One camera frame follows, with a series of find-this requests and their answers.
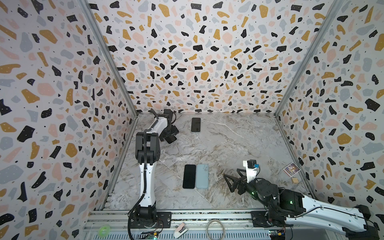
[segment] terrazzo patterned wall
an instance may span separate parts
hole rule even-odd
[[[77,2],[0,7],[0,238],[79,239],[132,116]]]
[[[90,0],[138,112],[274,112],[333,1]]]
[[[316,196],[384,233],[384,1],[345,1],[282,114]]]

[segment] black smartphone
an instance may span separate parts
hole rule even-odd
[[[184,166],[183,188],[194,189],[196,181],[196,165],[187,164]]]
[[[200,132],[200,118],[192,118],[191,132]]]

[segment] light blue smartphone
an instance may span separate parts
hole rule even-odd
[[[208,164],[196,165],[196,188],[208,189]]]

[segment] small wooden cube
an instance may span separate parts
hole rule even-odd
[[[295,177],[292,177],[292,183],[293,184],[298,184],[299,183],[299,179],[295,178]]]

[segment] gray marble surface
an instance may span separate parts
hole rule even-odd
[[[201,118],[201,132],[191,132],[191,119]],[[153,122],[143,114],[134,133]],[[174,125],[177,140],[161,142],[161,157],[156,167],[155,196],[157,209],[221,209],[263,207],[247,193],[238,195],[229,188],[223,174],[237,176],[244,169],[243,160],[256,159],[265,178],[280,187],[306,192],[299,174],[299,184],[292,184],[283,167],[292,162],[288,149],[275,124],[264,114],[178,114]],[[129,210],[139,199],[140,172],[134,154],[134,138],[117,184],[110,198],[109,210]],[[209,165],[208,189],[183,189],[186,164]]]

